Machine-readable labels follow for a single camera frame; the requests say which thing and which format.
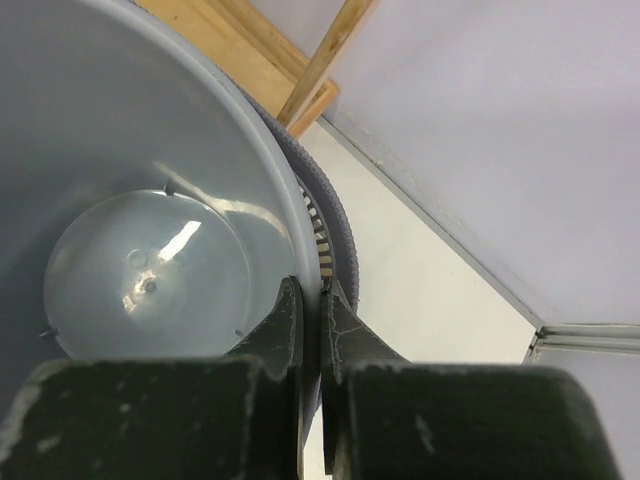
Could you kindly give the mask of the grey slotted laundry basket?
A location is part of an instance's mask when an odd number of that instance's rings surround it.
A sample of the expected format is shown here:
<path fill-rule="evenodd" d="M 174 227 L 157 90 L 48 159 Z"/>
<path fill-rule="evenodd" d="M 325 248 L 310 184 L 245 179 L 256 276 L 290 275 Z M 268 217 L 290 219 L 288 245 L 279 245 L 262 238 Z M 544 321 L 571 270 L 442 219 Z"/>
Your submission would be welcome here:
<path fill-rule="evenodd" d="M 341 200 L 315 159 L 218 66 L 208 71 L 233 118 L 222 135 L 228 168 L 224 198 L 259 274 L 298 279 L 304 312 L 319 317 L 321 298 L 337 281 L 356 307 L 359 265 Z"/>

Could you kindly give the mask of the grey round plastic bin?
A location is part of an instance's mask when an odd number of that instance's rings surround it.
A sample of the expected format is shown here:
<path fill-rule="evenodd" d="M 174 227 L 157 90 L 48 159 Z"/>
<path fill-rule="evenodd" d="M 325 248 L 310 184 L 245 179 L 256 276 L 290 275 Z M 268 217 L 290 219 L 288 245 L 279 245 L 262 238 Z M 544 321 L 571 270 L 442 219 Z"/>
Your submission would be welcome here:
<path fill-rule="evenodd" d="M 129 1 L 1 5 L 1 405 L 40 363 L 220 356 L 321 279 L 275 136 Z"/>

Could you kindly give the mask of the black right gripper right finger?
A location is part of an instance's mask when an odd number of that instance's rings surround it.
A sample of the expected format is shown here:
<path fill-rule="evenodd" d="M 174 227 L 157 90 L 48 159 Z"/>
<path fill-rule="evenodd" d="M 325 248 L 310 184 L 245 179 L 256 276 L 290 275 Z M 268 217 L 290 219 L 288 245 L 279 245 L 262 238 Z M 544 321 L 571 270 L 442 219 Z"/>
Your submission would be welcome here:
<path fill-rule="evenodd" d="M 321 300 L 324 466 L 335 479 L 616 479 L 596 409 L 569 374 L 412 363 Z"/>

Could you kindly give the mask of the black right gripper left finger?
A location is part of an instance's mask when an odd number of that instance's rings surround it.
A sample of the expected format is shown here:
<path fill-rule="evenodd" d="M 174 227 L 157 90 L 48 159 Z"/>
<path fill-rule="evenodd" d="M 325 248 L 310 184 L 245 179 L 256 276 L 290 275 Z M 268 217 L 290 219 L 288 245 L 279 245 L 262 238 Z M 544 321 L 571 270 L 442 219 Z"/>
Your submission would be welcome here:
<path fill-rule="evenodd" d="M 271 312 L 217 358 L 39 365 L 1 428 L 5 479 L 298 479 L 304 313 Z"/>

